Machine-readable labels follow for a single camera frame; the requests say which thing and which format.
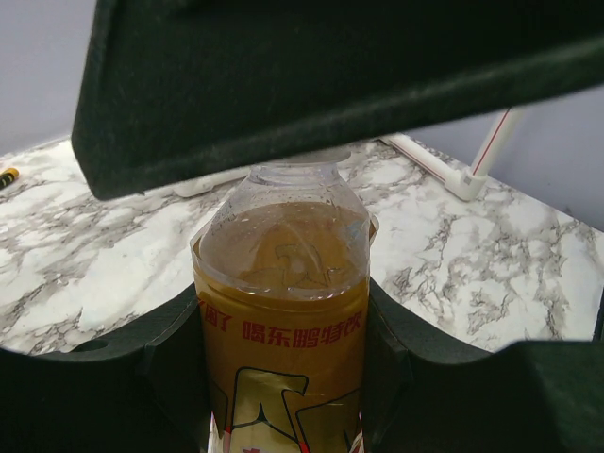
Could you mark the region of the gold label drink bottle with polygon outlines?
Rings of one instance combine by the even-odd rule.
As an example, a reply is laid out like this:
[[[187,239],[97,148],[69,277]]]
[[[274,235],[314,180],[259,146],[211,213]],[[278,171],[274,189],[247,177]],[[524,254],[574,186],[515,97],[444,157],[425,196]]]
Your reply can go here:
[[[370,246],[346,150],[254,165],[191,242],[212,452],[360,452]]]

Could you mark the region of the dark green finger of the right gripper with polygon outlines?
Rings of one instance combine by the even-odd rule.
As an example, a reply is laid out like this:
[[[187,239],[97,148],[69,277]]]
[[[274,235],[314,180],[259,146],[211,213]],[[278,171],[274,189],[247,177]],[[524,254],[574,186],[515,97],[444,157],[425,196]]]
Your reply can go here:
[[[602,81],[599,1],[100,1],[71,139],[113,199]]]

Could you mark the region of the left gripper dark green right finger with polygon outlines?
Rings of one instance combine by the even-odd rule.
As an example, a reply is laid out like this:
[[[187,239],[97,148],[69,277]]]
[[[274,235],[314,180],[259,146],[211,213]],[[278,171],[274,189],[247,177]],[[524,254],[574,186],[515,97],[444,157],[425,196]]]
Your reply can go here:
[[[490,353],[370,286],[361,418],[369,452],[599,452],[603,326]]]

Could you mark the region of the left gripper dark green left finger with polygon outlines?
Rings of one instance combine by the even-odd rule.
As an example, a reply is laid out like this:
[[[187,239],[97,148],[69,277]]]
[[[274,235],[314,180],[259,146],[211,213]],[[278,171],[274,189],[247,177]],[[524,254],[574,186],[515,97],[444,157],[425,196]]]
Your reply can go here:
[[[193,286],[69,352],[1,352],[4,452],[205,452],[209,434]]]

